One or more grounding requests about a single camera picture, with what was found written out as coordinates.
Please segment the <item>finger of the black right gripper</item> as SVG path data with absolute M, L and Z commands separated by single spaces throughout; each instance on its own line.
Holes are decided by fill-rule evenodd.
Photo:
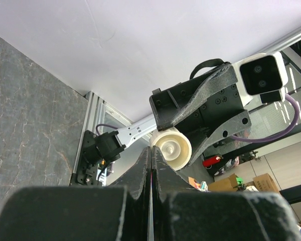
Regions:
M 210 129 L 201 128 L 184 134 L 191 143 L 192 154 L 181 171 L 190 167 L 208 147 L 249 127 L 251 127 L 249 113 L 247 110 L 243 110 L 223 123 L 218 124 L 217 127 Z
M 156 93 L 156 124 L 164 131 L 190 116 L 208 98 L 237 83 L 231 63 L 222 65 L 191 80 Z

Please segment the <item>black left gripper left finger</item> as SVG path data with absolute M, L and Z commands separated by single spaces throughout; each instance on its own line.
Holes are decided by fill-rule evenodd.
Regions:
M 0 240 L 147 240 L 151 150 L 106 187 L 27 187 L 0 214 Z

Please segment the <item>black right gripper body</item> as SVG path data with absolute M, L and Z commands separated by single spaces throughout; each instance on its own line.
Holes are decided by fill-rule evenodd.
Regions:
M 228 124 L 228 135 L 248 128 L 248 111 L 244 109 L 232 65 L 220 65 L 207 73 L 154 91 L 149 98 L 158 131 L 175 127 L 184 134 L 196 130 L 212 133 Z

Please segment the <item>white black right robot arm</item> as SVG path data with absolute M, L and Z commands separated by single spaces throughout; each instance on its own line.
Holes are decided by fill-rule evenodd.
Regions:
M 155 90 L 149 102 L 152 114 L 83 143 L 81 158 L 88 165 L 118 160 L 120 153 L 151 134 L 174 170 L 184 169 L 210 146 L 249 128 L 248 111 L 240 99 L 233 65 L 220 59 L 210 70 L 166 90 Z

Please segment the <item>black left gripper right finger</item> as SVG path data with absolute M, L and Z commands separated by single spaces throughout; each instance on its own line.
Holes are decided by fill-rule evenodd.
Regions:
M 301 240 L 293 211 L 272 192 L 202 192 L 152 149 L 155 240 Z

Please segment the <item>cream notched bottle cap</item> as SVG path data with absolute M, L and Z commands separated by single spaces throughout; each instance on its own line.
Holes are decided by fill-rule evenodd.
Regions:
M 184 168 L 192 155 L 190 141 L 175 127 L 165 131 L 154 130 L 149 144 L 160 149 L 168 165 L 175 171 Z

